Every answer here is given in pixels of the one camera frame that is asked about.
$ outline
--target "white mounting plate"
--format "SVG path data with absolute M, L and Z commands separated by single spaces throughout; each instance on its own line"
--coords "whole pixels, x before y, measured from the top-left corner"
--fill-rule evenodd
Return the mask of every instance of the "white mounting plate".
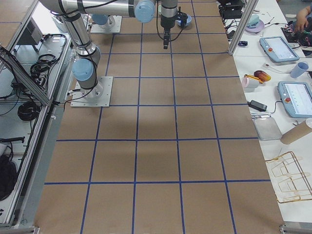
M 98 24 L 92 25 L 91 33 L 94 34 L 111 34 L 120 33 L 122 16 L 114 16 L 115 25 L 111 28 L 101 28 Z
M 71 102 L 73 108 L 90 108 L 90 107 L 109 107 L 111 101 L 112 87 L 113 87 L 113 77 L 100 77 L 98 81 L 104 87 L 103 94 L 99 98 L 94 100 L 86 100 L 82 97 L 81 92 L 76 92 L 73 95 L 73 99 L 80 98 Z M 78 82 L 76 83 L 75 89 L 80 89 Z

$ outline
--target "person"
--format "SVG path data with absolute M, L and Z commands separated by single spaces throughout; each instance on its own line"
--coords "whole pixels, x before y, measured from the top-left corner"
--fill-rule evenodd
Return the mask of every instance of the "person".
M 303 32 L 304 28 L 308 26 L 308 17 L 312 17 L 312 3 L 310 6 L 307 6 L 300 10 L 296 16 L 297 21 L 294 27 L 294 32 Z

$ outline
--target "black bag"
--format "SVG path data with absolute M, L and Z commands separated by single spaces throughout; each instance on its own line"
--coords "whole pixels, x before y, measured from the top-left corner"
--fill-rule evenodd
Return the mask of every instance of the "black bag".
M 15 163 L 9 156 L 0 156 L 0 201 L 5 200 L 14 190 L 18 179 Z

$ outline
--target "black adapter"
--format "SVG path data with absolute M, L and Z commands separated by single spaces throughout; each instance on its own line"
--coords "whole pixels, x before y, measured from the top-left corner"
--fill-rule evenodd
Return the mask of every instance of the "black adapter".
M 257 111 L 262 111 L 263 112 L 263 111 L 267 110 L 267 106 L 266 105 L 264 105 L 264 104 L 262 104 L 260 102 L 257 102 L 255 100 L 251 100 L 250 102 L 247 101 L 247 103 L 248 103 L 249 107 L 251 107 L 251 108 L 253 108 L 253 109 L 257 110 Z

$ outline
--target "cardboard tube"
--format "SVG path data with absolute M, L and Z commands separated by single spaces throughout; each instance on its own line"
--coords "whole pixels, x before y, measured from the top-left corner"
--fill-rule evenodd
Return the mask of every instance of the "cardboard tube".
M 281 142 L 286 145 L 289 145 L 293 143 L 295 140 L 298 140 L 311 132 L 312 132 L 312 118 L 308 118 L 302 123 L 295 126 L 294 128 L 290 129 L 285 134 L 283 134 Z

